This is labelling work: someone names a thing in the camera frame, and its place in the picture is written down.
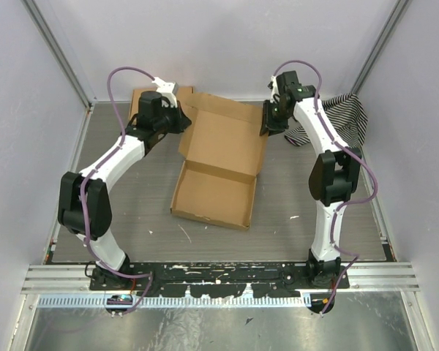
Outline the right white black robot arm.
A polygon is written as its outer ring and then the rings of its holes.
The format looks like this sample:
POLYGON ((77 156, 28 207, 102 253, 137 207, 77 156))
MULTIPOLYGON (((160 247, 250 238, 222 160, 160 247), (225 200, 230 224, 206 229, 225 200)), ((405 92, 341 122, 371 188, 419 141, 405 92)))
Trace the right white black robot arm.
POLYGON ((313 287, 324 288, 340 273, 342 219, 345 203, 358 186, 360 163, 343 150, 348 144, 331 125, 313 86, 280 88, 273 80, 269 88, 271 96, 263 103, 260 135, 283 133, 288 119, 294 118, 307 133, 316 155, 308 185, 317 216, 305 277, 313 287))

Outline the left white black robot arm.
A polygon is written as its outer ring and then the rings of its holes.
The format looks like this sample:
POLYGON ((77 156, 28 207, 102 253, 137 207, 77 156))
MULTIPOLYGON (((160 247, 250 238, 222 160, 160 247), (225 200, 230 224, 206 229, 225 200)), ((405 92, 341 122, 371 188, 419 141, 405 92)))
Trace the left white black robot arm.
POLYGON ((175 94, 159 89, 144 91, 137 113, 115 144, 90 166, 61 177, 58 222, 79 237, 95 259, 94 277, 116 290, 128 288, 145 274, 133 272, 127 253, 110 230, 110 191, 166 135, 181 134, 190 124, 175 94))

